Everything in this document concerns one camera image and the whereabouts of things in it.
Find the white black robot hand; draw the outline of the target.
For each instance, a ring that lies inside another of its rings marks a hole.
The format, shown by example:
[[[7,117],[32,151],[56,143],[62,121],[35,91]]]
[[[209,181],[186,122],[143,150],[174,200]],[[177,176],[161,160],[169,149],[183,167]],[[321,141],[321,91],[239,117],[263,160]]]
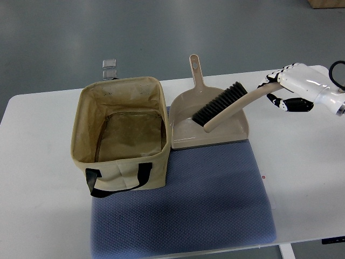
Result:
[[[279,83],[284,89],[298,95],[297,98],[281,99],[269,93],[270,102],[287,112],[309,112],[314,104],[325,105],[333,114],[344,114],[344,89],[321,72],[302,63],[294,63],[268,74],[262,87]]]

